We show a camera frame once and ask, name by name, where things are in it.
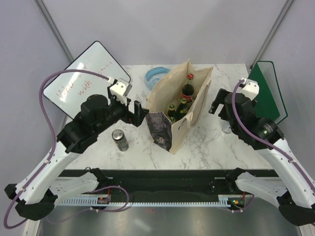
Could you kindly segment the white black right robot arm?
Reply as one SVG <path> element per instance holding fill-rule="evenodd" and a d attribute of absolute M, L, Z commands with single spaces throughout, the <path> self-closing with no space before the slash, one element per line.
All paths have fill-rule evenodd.
<path fill-rule="evenodd" d="M 277 186 L 249 172 L 236 168 L 227 176 L 225 187 L 230 193 L 247 192 L 274 205 L 295 226 L 315 222 L 315 181 L 292 153 L 283 132 L 269 118 L 256 116 L 255 101 L 242 93 L 220 89 L 209 113 L 218 106 L 222 120 L 228 121 L 232 133 L 257 151 L 284 183 Z"/>

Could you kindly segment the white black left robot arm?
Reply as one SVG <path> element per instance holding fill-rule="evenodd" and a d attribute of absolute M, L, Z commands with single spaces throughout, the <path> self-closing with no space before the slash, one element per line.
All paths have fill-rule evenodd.
<path fill-rule="evenodd" d="M 29 220 L 37 221 L 47 216 L 64 200 L 83 193 L 104 193 L 108 181 L 100 169 L 94 168 L 80 177 L 53 184 L 62 171 L 92 144 L 99 134 L 122 120 L 140 126 L 149 113 L 141 103 L 134 102 L 134 112 L 128 104 L 122 104 L 116 96 L 107 99 L 103 95 L 92 95 L 81 104 L 81 111 L 66 124 L 57 135 L 51 151 L 22 182 L 9 184 L 7 196 L 16 204 L 17 213 Z"/>

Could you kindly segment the Coca-Cola glass bottle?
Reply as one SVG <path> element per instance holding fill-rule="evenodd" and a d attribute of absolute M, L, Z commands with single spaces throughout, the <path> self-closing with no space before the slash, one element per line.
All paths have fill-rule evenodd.
<path fill-rule="evenodd" d="M 181 97 L 186 99 L 187 104 L 192 103 L 192 96 L 194 94 L 194 86 L 193 86 L 193 79 L 194 75 L 192 73 L 189 73 L 187 75 L 187 79 L 185 84 L 182 87 L 181 90 Z"/>

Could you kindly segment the cream canvas Monet tote bag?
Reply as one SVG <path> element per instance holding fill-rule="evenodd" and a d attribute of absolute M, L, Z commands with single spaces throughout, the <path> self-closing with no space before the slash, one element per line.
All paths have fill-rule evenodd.
<path fill-rule="evenodd" d="M 202 115 L 212 82 L 213 67 L 195 69 L 188 60 L 170 70 L 153 87 L 146 99 L 147 126 L 152 142 L 171 154 L 180 149 L 190 129 L 195 127 Z M 167 116 L 169 105 L 178 107 L 187 75 L 192 74 L 194 94 L 188 113 L 176 122 Z"/>

